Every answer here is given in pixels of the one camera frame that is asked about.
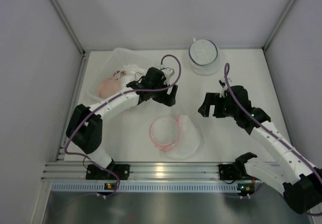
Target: white table surface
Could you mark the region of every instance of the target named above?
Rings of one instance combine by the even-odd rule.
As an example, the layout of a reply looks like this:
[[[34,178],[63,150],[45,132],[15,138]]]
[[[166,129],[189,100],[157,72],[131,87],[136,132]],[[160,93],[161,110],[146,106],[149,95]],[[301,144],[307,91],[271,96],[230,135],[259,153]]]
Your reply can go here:
[[[177,103],[167,107],[148,101],[122,112],[109,121],[104,121],[102,145],[115,161],[173,162],[174,160],[168,159],[154,147],[148,132],[150,125],[157,118],[166,115],[177,117],[180,114],[188,115],[203,136],[201,147],[192,157],[184,160],[185,162],[228,162],[247,152],[253,152],[265,161],[273,160],[261,145],[236,125],[234,119],[216,119],[211,116],[203,118],[197,112],[206,92],[220,92],[218,80],[223,76],[223,67],[211,76],[199,76],[190,69],[187,50],[139,52],[157,61],[165,54],[173,54],[180,60],[182,76],[178,82]],[[78,104],[95,103],[87,97],[86,87],[111,53],[90,53]],[[244,86],[252,105],[262,108],[272,118],[279,131],[289,139],[262,50],[224,49],[220,50],[219,54],[223,63],[230,63],[229,77],[232,79],[232,85]],[[172,58],[167,58],[165,65],[177,69]],[[81,152],[73,143],[68,150]],[[66,155],[65,160],[80,161],[83,158]]]

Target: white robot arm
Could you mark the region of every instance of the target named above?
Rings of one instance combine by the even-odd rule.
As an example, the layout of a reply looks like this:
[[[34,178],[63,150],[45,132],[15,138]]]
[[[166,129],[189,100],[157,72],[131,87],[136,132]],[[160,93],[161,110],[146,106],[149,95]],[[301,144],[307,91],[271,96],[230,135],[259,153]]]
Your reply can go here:
[[[233,117],[239,127],[266,149],[276,164],[265,163],[255,154],[246,153],[231,165],[219,165],[220,179],[258,178],[283,195],[287,204],[299,214],[320,204],[322,169],[296,151],[261,108],[252,107],[246,89],[242,86],[229,86],[228,89],[226,82],[231,81],[219,81],[223,87],[221,93],[206,93],[198,112],[208,117],[210,106],[214,105],[214,117]]]
[[[170,94],[168,90],[162,90],[169,86],[169,79],[173,75],[174,70],[171,68],[151,67],[140,80],[130,82],[115,95],[89,107],[83,104],[78,105],[70,119],[66,136],[70,138],[85,117],[96,111],[76,132],[72,142],[97,165],[106,169],[113,168],[113,159],[101,147],[103,119],[104,121],[109,120],[122,111],[149,99],[167,106],[174,105],[178,86],[173,85]]]

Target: metal frame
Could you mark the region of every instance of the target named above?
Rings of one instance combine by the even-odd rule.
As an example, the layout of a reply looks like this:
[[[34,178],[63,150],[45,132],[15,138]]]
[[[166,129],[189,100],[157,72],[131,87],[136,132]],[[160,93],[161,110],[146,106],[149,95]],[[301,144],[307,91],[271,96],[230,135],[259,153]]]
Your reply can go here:
[[[78,49],[78,51],[80,52],[80,54],[85,54],[85,51],[84,51],[81,43],[79,42],[74,30],[72,29],[64,11],[61,9],[61,6],[59,5],[58,0],[49,0],[49,1],[53,5],[58,17],[60,18],[62,24],[66,28],[67,33],[71,37],[72,41],[74,42],[74,44],[75,44],[76,48]]]
[[[74,42],[76,48],[82,55],[79,70],[74,84],[73,94],[69,100],[68,113],[65,118],[65,125],[60,138],[60,145],[56,154],[56,162],[47,163],[41,178],[42,187],[40,189],[37,204],[33,214],[31,223],[42,223],[45,209],[47,206],[49,193],[53,182],[57,181],[78,181],[86,183],[95,183],[85,179],[86,170],[82,162],[65,162],[62,146],[65,143],[65,130],[67,128],[67,120],[70,118],[72,111],[77,104],[80,94],[86,66],[89,58],[89,52],[85,52],[80,41],[78,40],[72,26],[70,25],[65,13],[63,12],[57,0],[49,0],[55,9],[67,33]],[[294,7],[297,0],[289,0],[285,10],[279,17],[275,27],[270,33],[267,42],[262,48],[265,52],[278,33],[280,27],[288,16],[290,10]],[[124,183],[222,183],[219,179],[218,164],[223,163],[126,163],[131,165],[129,180]]]
[[[220,47],[220,49],[262,49],[262,46],[248,46],[248,47],[229,47],[229,46],[225,46],[225,47]],[[172,48],[146,48],[146,49],[142,49],[142,48],[136,48],[136,47],[131,47],[131,48],[127,48],[133,51],[136,50],[182,50],[182,47],[172,47]],[[97,52],[97,51],[112,51],[113,48],[110,49],[85,49],[85,52]]]
[[[276,37],[276,35],[277,35],[278,31],[279,31],[279,29],[282,27],[282,25],[285,22],[287,16],[289,15],[290,11],[294,7],[295,2],[297,2],[297,0],[289,0],[288,1],[288,4],[286,5],[285,9],[283,10],[282,14],[280,15],[277,23],[275,24],[272,32],[269,35],[265,45],[263,46],[263,52],[264,53],[269,49],[271,43],[273,42],[274,38]]]
[[[126,182],[179,181],[179,182],[222,182],[218,165],[223,163],[183,163],[183,162],[116,162],[129,164],[130,176]],[[41,180],[46,181],[88,181],[82,162],[47,163]]]
[[[63,161],[64,156],[65,156],[65,153],[63,151],[63,146],[65,145],[66,140],[67,140],[65,133],[66,133],[66,130],[68,127],[68,120],[71,118],[73,110],[74,110],[75,106],[77,105],[79,95],[81,93],[82,83],[83,83],[83,79],[85,77],[85,72],[86,72],[86,67],[87,67],[89,56],[90,56],[89,53],[85,53],[85,55],[83,55],[82,59],[80,60],[81,62],[79,64],[77,76],[76,76],[75,83],[73,86],[73,91],[72,91],[72,94],[71,94],[71,97],[69,100],[67,114],[64,119],[64,128],[63,128],[63,131],[60,136],[59,147],[57,149],[57,153],[56,153],[56,157],[55,157],[56,161]]]

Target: white lid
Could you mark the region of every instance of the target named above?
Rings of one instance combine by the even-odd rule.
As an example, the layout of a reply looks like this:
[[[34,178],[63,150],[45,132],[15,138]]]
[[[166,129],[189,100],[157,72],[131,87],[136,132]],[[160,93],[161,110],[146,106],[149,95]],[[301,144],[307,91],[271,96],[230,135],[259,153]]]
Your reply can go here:
[[[189,49],[189,57],[198,65],[207,65],[216,60],[218,50],[210,40],[199,39]]]

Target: clear plastic container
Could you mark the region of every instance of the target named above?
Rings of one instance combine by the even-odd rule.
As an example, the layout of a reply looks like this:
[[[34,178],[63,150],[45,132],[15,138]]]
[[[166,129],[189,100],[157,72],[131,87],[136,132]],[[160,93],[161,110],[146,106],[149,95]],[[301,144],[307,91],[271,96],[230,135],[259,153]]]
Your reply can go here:
[[[221,67],[219,49],[210,40],[200,39],[189,48],[191,69],[197,74],[214,74]]]
[[[136,64],[140,68],[148,69],[155,66],[154,60],[139,53],[123,48],[116,48],[113,50],[112,55],[108,58],[106,63],[98,72],[95,78],[88,84],[86,93],[93,100],[101,101],[102,98],[98,96],[98,87],[106,78],[110,78],[113,74],[121,69],[124,65]]]

